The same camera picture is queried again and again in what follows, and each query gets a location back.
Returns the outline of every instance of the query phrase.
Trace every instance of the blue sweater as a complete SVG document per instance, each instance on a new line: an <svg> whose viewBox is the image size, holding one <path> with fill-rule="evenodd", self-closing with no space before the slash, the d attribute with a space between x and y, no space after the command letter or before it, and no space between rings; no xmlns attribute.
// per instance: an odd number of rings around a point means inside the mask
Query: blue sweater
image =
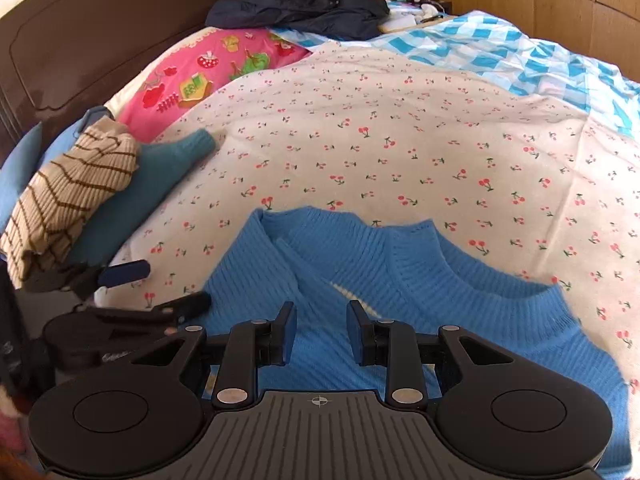
<svg viewBox="0 0 640 480"><path fill-rule="evenodd" d="M256 210L204 289L214 298L200 319L209 334L273 319L284 301L295 303L291 361L262 368L260 388L376 388L384 395L384 368L361 368L351 353L346 305L357 298L372 318L402 320L422 333L457 324L590 387L614 421L598 472L622 480L630 468L626 385L613 359L581 331L560 288L492 269L431 221L373 228L348 213ZM426 379L430 397L439 396L433 373Z"/></svg>

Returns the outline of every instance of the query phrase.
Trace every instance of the dark jacket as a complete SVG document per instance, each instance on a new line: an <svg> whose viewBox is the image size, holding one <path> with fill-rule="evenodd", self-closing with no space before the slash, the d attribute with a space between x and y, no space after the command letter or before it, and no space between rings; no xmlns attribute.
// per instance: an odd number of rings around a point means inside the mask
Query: dark jacket
<svg viewBox="0 0 640 480"><path fill-rule="evenodd" d="M219 28L286 27L336 40L370 40L389 14L385 0L218 0L206 24Z"/></svg>

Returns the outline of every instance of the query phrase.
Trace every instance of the beige striped sweater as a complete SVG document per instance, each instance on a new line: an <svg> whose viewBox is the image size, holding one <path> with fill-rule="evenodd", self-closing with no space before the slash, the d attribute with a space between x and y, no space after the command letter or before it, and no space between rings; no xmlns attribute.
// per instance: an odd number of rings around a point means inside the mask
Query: beige striped sweater
<svg viewBox="0 0 640 480"><path fill-rule="evenodd" d="M103 117L33 175L0 237L15 288L64 261L96 209L129 185L139 148L124 124Z"/></svg>

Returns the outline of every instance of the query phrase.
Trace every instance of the bed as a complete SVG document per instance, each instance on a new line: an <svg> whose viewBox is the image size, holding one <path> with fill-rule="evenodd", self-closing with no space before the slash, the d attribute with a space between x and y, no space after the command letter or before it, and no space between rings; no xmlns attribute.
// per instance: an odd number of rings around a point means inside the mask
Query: bed
<svg viewBox="0 0 640 480"><path fill-rule="evenodd" d="M0 156L40 120L52 139L89 106L117 117L165 68L153 60L207 33L213 1L18 4L0 20ZM146 258L150 277L98 303L199 290L255 208L311 205L372 226L432 218L489 265L559 287L628 384L637 477L640 87L480 12L367 44L278 33L311 55L236 78L154 139L205 128L218 150L115 257Z"/></svg>

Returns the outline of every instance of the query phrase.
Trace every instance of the blue and white plaid fabric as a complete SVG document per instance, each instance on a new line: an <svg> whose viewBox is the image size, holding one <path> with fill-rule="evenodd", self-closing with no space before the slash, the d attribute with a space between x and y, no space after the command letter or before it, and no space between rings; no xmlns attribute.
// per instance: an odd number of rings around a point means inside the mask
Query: blue and white plaid fabric
<svg viewBox="0 0 640 480"><path fill-rule="evenodd" d="M329 41L318 34L275 29L312 50ZM475 10L428 28L384 34L373 46L439 68L467 70L517 95L554 96L620 134L640 139L640 84L617 66L580 56L557 43L532 40L511 23Z"/></svg>

